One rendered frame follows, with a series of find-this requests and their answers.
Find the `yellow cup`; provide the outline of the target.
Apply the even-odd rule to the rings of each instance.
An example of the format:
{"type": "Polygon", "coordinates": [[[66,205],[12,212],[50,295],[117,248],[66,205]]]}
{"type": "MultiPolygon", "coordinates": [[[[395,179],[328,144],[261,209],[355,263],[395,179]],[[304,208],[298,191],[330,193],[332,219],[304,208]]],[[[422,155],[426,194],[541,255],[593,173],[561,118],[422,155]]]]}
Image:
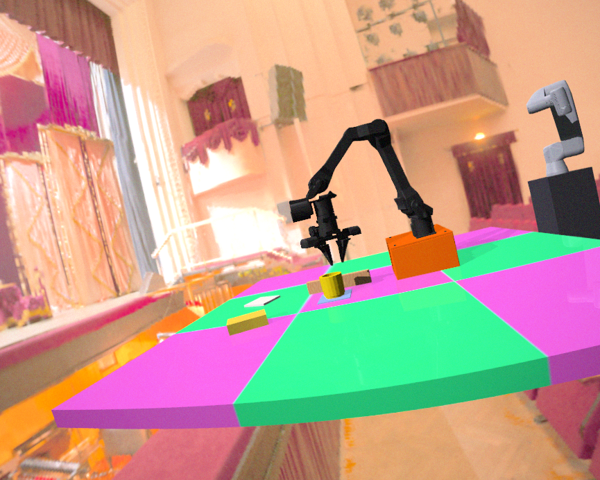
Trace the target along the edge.
{"type": "Polygon", "coordinates": [[[337,298],[344,294],[344,283],[341,272],[334,272],[319,277],[326,298],[337,298]]]}

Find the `tan wooden flat bar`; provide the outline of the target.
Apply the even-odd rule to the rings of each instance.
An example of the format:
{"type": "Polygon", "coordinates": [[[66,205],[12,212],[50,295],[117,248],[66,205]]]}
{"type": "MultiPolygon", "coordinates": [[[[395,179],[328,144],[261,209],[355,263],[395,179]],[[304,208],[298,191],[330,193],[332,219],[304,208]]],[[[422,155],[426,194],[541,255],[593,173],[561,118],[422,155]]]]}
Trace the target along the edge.
{"type": "MultiPolygon", "coordinates": [[[[349,287],[349,286],[356,286],[356,285],[367,284],[367,283],[372,282],[369,269],[344,274],[342,276],[343,276],[344,288],[349,287]]],[[[307,289],[308,289],[309,295],[323,293],[323,289],[320,284],[320,280],[310,281],[310,282],[307,282],[306,284],[307,284],[307,289]]]]}

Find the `yellow rectangular block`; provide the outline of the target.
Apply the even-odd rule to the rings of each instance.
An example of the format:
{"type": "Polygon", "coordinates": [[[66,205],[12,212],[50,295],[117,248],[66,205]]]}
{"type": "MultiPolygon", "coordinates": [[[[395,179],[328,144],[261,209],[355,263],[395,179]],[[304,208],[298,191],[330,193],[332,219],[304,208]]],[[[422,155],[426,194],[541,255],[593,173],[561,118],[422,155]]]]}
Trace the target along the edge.
{"type": "Polygon", "coordinates": [[[230,336],[265,325],[269,325],[265,309],[228,319],[226,324],[230,336]]]}

